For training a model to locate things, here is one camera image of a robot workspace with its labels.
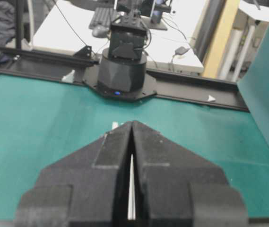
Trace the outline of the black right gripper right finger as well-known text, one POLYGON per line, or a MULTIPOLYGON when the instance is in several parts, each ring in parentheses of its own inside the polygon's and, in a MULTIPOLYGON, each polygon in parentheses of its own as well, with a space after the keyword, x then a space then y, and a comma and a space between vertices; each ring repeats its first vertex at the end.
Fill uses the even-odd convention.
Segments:
POLYGON ((248 226, 242 196, 221 167, 138 121, 132 132, 150 227, 248 226))

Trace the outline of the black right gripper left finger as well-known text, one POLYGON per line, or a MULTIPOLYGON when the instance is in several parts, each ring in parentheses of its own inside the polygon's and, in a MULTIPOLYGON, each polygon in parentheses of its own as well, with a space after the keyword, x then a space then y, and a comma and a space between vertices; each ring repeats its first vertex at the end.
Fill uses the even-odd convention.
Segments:
POLYGON ((127 188, 132 123, 43 168, 19 201, 17 227, 110 227, 127 188))

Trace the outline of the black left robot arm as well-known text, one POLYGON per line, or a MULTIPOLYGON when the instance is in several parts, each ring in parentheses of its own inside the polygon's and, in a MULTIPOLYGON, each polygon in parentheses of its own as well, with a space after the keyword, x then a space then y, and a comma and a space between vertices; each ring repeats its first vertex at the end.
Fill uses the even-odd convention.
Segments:
POLYGON ((98 84, 109 90, 134 92, 143 87, 147 58, 143 47, 147 29, 133 9, 110 25, 110 45, 102 52, 98 84))

